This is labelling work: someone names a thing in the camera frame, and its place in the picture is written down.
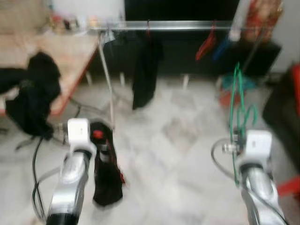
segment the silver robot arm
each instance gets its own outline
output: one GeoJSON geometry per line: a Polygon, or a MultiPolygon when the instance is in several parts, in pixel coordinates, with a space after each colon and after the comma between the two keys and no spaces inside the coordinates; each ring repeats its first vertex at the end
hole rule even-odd
{"type": "Polygon", "coordinates": [[[278,204],[277,188],[268,173],[271,143],[270,132],[249,130],[246,145],[236,159],[250,225],[287,224],[278,204]]]}
{"type": "Polygon", "coordinates": [[[76,150],[65,160],[50,204],[47,225],[78,224],[90,158],[88,150],[76,150]]]}
{"type": "Polygon", "coordinates": [[[46,225],[77,225],[83,207],[90,159],[97,152],[96,146],[90,141],[89,121],[70,119],[68,140],[70,153],[64,160],[46,225]]]}
{"type": "Polygon", "coordinates": [[[241,195],[247,206],[249,225],[286,224],[274,210],[260,200],[263,199],[284,217],[278,204],[276,186],[261,167],[254,166],[245,169],[242,172],[242,183],[247,187],[247,189],[242,188],[241,195]]]}

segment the black garment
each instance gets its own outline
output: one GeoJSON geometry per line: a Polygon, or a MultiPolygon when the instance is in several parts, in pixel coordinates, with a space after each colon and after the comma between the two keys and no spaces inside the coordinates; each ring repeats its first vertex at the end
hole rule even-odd
{"type": "Polygon", "coordinates": [[[140,37],[142,41],[134,71],[133,109],[144,107],[154,96],[158,62],[163,57],[161,42],[152,37],[140,37]]]}
{"type": "Polygon", "coordinates": [[[0,69],[0,93],[19,86],[19,95],[6,101],[6,110],[27,134],[52,137],[53,128],[46,120],[51,102],[60,94],[59,77],[57,65],[43,52],[30,59],[27,70],[0,69]]]}

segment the chair leg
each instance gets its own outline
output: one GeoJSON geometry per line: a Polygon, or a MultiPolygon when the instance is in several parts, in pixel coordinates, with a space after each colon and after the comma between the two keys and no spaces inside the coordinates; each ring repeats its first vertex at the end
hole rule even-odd
{"type": "Polygon", "coordinates": [[[33,141],[34,141],[35,138],[36,138],[35,136],[32,136],[30,139],[27,139],[25,141],[20,142],[17,145],[17,147],[15,148],[15,151],[18,151],[19,149],[21,149],[21,148],[23,148],[23,147],[25,147],[27,145],[30,145],[31,143],[33,143],[33,141]]]}

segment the metal rod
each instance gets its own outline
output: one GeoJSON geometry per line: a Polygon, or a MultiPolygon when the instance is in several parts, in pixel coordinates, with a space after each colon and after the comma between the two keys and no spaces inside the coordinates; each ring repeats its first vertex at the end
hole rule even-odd
{"type": "Polygon", "coordinates": [[[105,74],[105,78],[106,78],[106,82],[107,82],[107,86],[108,86],[109,94],[110,94],[111,125],[112,125],[112,129],[114,129],[113,88],[112,88],[112,83],[111,83],[111,79],[110,79],[108,68],[107,68],[107,63],[105,60],[105,55],[103,52],[102,35],[103,34],[101,32],[98,33],[98,38],[99,38],[98,48],[99,48],[99,54],[100,54],[100,58],[101,58],[101,62],[102,62],[102,66],[103,66],[103,70],[104,70],[104,74],[105,74]]]}
{"type": "MultiPolygon", "coordinates": [[[[99,22],[91,30],[151,30],[151,31],[187,31],[187,30],[230,30],[232,21],[111,21],[99,22]]],[[[241,30],[254,30],[257,27],[242,27],[241,30]]]]}
{"type": "Polygon", "coordinates": [[[253,47],[251,49],[251,52],[249,53],[249,55],[248,55],[248,57],[247,57],[247,59],[245,61],[245,64],[243,65],[243,68],[242,68],[242,72],[243,73],[245,73],[246,70],[248,69],[248,67],[249,67],[249,65],[250,65],[253,57],[255,56],[255,54],[256,54],[256,52],[258,50],[258,47],[260,46],[260,44],[261,44],[261,42],[263,40],[264,35],[266,34],[266,31],[267,30],[265,28],[263,28],[262,31],[261,31],[261,33],[259,34],[259,36],[255,40],[254,45],[253,45],[253,47]]]}

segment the black cloth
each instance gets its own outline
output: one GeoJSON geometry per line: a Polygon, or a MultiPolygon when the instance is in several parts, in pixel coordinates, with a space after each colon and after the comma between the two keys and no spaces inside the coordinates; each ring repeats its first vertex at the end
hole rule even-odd
{"type": "Polygon", "coordinates": [[[116,151],[113,145],[113,132],[105,124],[101,122],[93,122],[90,124],[91,140],[97,147],[95,157],[95,193],[93,200],[98,206],[107,206],[113,204],[123,197],[122,183],[123,175],[117,165],[116,151]],[[93,136],[94,131],[102,132],[101,138],[93,136]],[[103,162],[100,157],[101,146],[106,144],[108,147],[109,161],[103,162]]]}
{"type": "Polygon", "coordinates": [[[154,95],[159,61],[163,58],[160,37],[145,31],[116,33],[104,46],[111,73],[133,75],[133,109],[145,106],[154,95]]]}
{"type": "Polygon", "coordinates": [[[159,40],[151,35],[140,35],[140,49],[134,71],[133,109],[144,107],[153,98],[158,73],[158,63],[163,58],[159,40]]]}
{"type": "Polygon", "coordinates": [[[7,114],[27,134],[50,139],[53,128],[47,123],[51,102],[60,94],[60,72],[53,59],[39,52],[27,70],[0,68],[0,93],[19,86],[19,95],[6,101],[7,114]]]}
{"type": "Polygon", "coordinates": [[[262,113],[300,172],[300,117],[296,111],[294,83],[291,70],[274,87],[262,113]]]}

